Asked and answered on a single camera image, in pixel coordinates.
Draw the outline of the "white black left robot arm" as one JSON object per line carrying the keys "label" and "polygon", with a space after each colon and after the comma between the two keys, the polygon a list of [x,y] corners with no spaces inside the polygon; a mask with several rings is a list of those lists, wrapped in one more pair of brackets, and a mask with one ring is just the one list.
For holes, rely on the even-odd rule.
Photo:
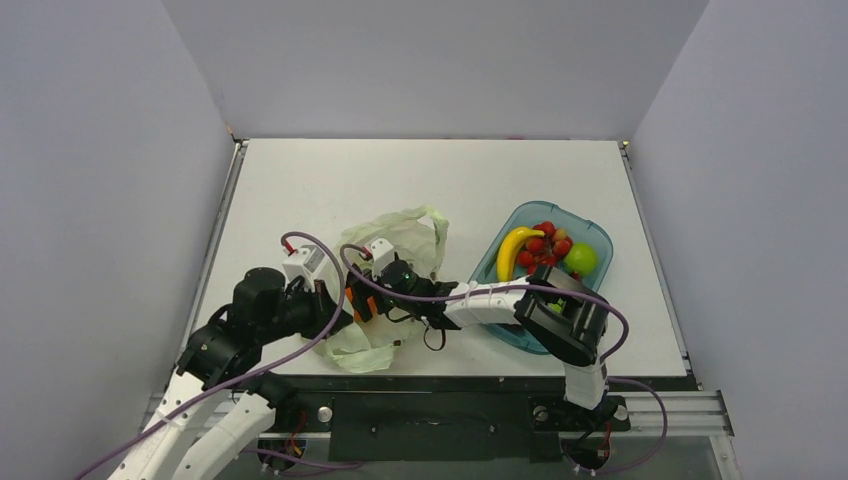
{"label": "white black left robot arm", "polygon": [[306,338],[288,362],[341,326],[343,281],[333,265],[249,270],[231,301],[189,336],[154,415],[121,449],[111,478],[210,479],[260,433],[291,427],[297,389],[261,366],[263,349]]}

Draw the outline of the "yellow fake banana bunch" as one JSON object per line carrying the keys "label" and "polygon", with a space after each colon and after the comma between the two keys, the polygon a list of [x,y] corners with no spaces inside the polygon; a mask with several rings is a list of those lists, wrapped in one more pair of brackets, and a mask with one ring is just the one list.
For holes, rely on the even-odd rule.
{"label": "yellow fake banana bunch", "polygon": [[499,282],[513,279],[516,258],[525,244],[534,238],[542,238],[542,230],[519,226],[508,232],[502,240],[495,258],[495,272]]}

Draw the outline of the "light green plastic bag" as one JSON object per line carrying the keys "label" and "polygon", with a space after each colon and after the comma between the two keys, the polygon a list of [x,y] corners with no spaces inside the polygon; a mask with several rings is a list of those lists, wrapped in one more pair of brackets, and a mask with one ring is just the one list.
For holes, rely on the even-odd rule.
{"label": "light green plastic bag", "polygon": [[[425,278],[435,279],[442,266],[449,221],[435,208],[421,206],[381,215],[369,222],[353,226],[340,234],[333,253],[340,258],[344,244],[369,246],[373,240],[384,238],[394,247],[413,271]],[[425,327],[411,319],[397,323],[401,317],[395,310],[367,322],[355,320],[320,342],[313,351],[347,373],[364,374],[388,369],[396,351],[404,349]]]}

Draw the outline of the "orange fake fruit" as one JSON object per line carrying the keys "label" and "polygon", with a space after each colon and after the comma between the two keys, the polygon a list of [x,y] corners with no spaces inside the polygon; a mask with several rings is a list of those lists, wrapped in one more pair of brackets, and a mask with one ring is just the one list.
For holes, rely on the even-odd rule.
{"label": "orange fake fruit", "polygon": [[349,286],[345,289],[345,294],[352,307],[355,322],[368,323],[380,315],[375,294],[370,287]]}

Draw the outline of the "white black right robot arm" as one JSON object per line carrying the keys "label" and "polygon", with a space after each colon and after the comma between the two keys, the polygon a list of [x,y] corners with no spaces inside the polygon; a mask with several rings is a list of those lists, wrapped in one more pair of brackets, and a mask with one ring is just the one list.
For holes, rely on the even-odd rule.
{"label": "white black right robot arm", "polygon": [[517,325],[563,363],[564,413],[588,427],[604,412],[605,357],[600,342],[610,305],[568,275],[543,267],[506,282],[438,282],[394,260],[376,276],[355,266],[350,274],[377,299],[438,330],[477,325]]}

